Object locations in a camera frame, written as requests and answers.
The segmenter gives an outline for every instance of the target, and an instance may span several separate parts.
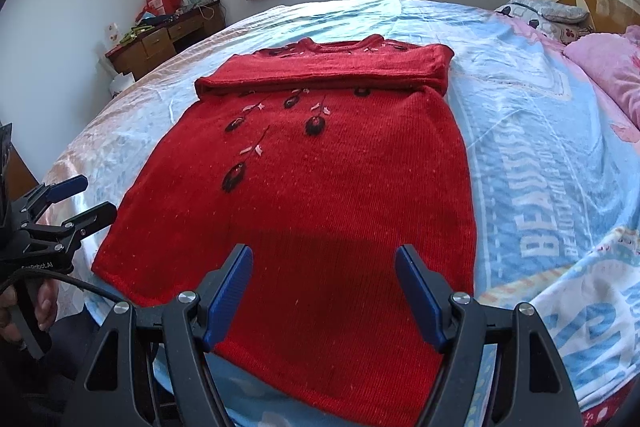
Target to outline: blue bedsheet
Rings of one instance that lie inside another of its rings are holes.
[[[519,20],[427,1],[274,10],[282,16],[249,25],[250,31],[229,28],[218,63],[233,52],[303,36],[327,42],[379,33],[415,44],[448,44],[456,57],[447,102],[466,144],[478,224],[476,298],[502,307],[535,304],[583,410],[638,374],[640,144],[619,137],[632,124],[563,57],[562,46]],[[104,320],[105,302],[88,297],[86,303]],[[208,360],[239,425],[353,425],[284,396],[218,357]],[[491,364],[488,348],[468,427],[482,423]],[[162,360],[156,376],[169,387]]]

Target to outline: bed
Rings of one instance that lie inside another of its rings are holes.
[[[371,34],[455,51],[447,103],[465,141],[478,226],[475,296],[544,318],[583,411],[640,372],[640,143],[633,128],[564,46],[524,22],[486,10],[419,0],[350,0],[276,7],[196,44],[114,99],[65,150],[46,183],[76,174],[83,194],[51,207],[48,223],[109,200],[119,204],[158,141],[195,102],[193,83],[232,54]],[[90,270],[106,232],[83,241],[75,275]],[[60,313],[86,305],[101,323],[110,305],[63,285]],[[492,374],[486,350],[467,426],[481,425]],[[241,426],[351,426],[283,395],[215,355],[221,397]],[[160,352],[156,377],[170,389]],[[606,418],[599,411],[594,418]]]

